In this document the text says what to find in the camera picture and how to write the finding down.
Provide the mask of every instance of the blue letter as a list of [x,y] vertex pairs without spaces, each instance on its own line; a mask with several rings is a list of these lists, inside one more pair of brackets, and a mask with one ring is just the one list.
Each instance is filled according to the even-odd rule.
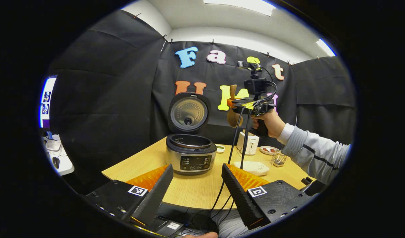
[[193,66],[195,64],[195,62],[190,60],[190,58],[191,59],[197,58],[194,51],[198,51],[198,48],[196,48],[195,46],[187,48],[187,49],[179,50],[175,53],[176,55],[179,56],[180,62],[182,62],[182,64],[180,65],[181,69],[184,69],[189,66]]

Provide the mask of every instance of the hand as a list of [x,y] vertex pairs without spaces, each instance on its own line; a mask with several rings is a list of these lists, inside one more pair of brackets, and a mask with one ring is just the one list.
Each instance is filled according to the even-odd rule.
[[285,128],[285,123],[275,110],[271,110],[262,116],[252,117],[252,127],[254,129],[257,129],[260,125],[258,120],[264,120],[269,137],[278,138],[281,135],[283,128]]
[[193,235],[186,235],[184,238],[193,238],[193,237],[199,237],[199,238],[218,238],[219,236],[215,232],[209,232],[205,233],[204,235],[200,236],[193,236]]

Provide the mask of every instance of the sleeve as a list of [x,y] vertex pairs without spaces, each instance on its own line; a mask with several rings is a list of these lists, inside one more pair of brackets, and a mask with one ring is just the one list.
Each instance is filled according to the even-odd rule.
[[343,145],[295,126],[282,153],[309,176],[329,184],[348,157],[351,145]]

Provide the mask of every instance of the black curtain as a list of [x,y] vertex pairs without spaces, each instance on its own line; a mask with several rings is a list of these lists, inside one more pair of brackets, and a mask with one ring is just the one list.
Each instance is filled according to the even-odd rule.
[[[183,50],[195,46],[198,51],[195,52],[195,65],[181,69],[180,58],[175,54],[178,50]],[[207,55],[211,50],[220,50],[226,54],[226,63],[218,64],[207,60]],[[166,43],[163,47],[160,59],[158,60],[157,71],[154,78],[152,90],[153,108],[151,118],[151,142],[154,143],[171,132],[167,125],[167,116],[170,101],[175,96],[178,80],[189,81],[191,84],[187,88],[188,92],[195,92],[195,82],[207,84],[203,95],[211,103],[210,117],[207,126],[200,135],[209,138],[214,143],[231,144],[235,129],[231,128],[226,121],[227,111],[219,110],[217,107],[222,99],[221,85],[237,84],[236,93],[244,87],[244,80],[250,78],[250,71],[239,69],[236,66],[237,61],[246,61],[247,57],[252,56],[260,60],[260,64],[265,67],[273,77],[278,86],[278,113],[283,121],[295,125],[296,122],[296,87],[293,78],[292,67],[288,63],[267,56],[263,53],[225,44],[211,44],[209,42],[173,42]],[[279,64],[283,68],[282,75],[284,80],[280,81],[275,77],[272,65]],[[261,77],[270,80],[269,75],[263,70]],[[241,128],[245,128],[247,119],[245,116]],[[261,139],[259,145],[271,145],[280,148],[281,144],[274,138]]]
[[151,88],[164,40],[119,10],[51,64],[50,126],[82,183],[150,145]]
[[352,143],[356,122],[355,88],[337,57],[297,63],[296,125],[321,137]]

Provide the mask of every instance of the rice cooker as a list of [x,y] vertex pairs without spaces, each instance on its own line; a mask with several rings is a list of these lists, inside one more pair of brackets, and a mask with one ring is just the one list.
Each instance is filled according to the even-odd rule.
[[166,138],[166,162],[180,175],[200,175],[213,167],[217,147],[196,135],[208,121],[210,101],[191,92],[178,93],[169,107],[168,123],[174,134]]

